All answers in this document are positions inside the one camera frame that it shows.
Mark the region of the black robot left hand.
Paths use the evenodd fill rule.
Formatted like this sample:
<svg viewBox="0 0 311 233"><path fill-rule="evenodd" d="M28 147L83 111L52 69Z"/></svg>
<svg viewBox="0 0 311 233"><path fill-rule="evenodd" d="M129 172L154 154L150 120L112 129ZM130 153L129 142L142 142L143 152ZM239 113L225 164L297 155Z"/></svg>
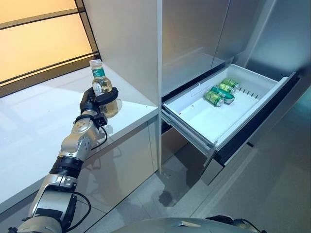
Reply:
<svg viewBox="0 0 311 233"><path fill-rule="evenodd" d="M80 102L80 111L81 114L84 111L95 111L96 113L100 113L100 106L104 106L114 100L119 95L119 91L116 87L113 87L109 93L100 94L99 96L95 96L93 88L89 88L84 92L82 100Z"/></svg>

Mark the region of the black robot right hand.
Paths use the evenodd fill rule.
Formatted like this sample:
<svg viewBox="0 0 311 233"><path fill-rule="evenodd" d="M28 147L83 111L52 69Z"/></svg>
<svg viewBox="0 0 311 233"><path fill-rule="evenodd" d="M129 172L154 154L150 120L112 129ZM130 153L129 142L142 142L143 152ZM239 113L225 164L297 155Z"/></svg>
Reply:
<svg viewBox="0 0 311 233"><path fill-rule="evenodd" d="M224 223L227 225L233 225L234 219L229 217L229 216L224 216L224 215L217 215L217 216L211 216L207 217L207 220L212 220L220 223Z"/></svg>

